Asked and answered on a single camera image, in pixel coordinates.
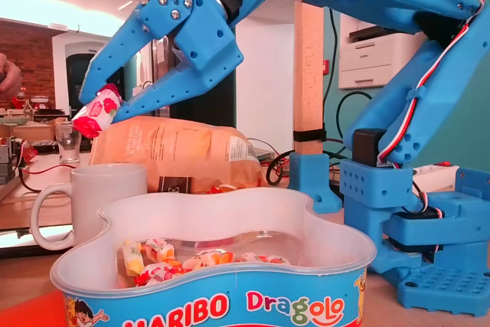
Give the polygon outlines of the bare person hand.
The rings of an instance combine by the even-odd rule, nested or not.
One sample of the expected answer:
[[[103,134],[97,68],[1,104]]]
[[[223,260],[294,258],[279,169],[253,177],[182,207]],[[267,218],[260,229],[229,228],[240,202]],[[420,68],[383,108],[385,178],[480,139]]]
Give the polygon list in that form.
[[[21,70],[7,56],[0,53],[1,56],[1,74],[5,78],[1,82],[1,98],[12,98],[18,94],[22,85]]]

